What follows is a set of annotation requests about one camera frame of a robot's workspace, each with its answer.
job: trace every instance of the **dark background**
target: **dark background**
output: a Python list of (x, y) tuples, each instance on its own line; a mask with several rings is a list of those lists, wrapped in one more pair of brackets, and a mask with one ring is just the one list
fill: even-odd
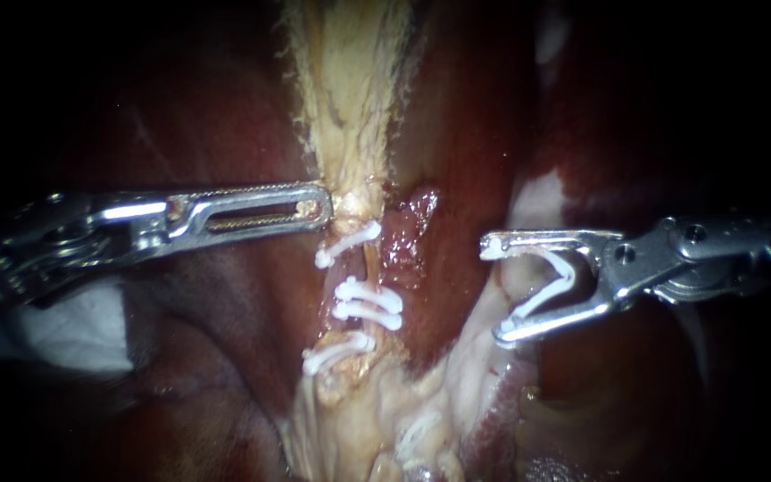
[[(182, 28), (206, 7), (0, 4), (0, 213), (49, 187), (32, 181), (77, 129), (96, 86), (126, 64), (133, 46)], [(709, 204), (771, 211), (771, 4), (592, 4), (591, 14), (630, 20), (668, 112), (669, 135), (699, 162)], [(716, 415), (705, 422), (709, 455), (692, 480), (771, 479), (771, 292), (715, 302), (725, 334)], [(40, 456), (43, 409), (30, 384), (0, 369), (0, 474), (49, 470)]]

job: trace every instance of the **metal screw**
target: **metal screw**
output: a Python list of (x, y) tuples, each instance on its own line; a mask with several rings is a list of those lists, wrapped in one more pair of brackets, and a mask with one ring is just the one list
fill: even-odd
[(691, 224), (686, 228), (683, 236), (694, 245), (707, 238), (707, 231), (702, 226)]
[(621, 264), (635, 261), (635, 248), (630, 245), (620, 245), (615, 249), (615, 259)]

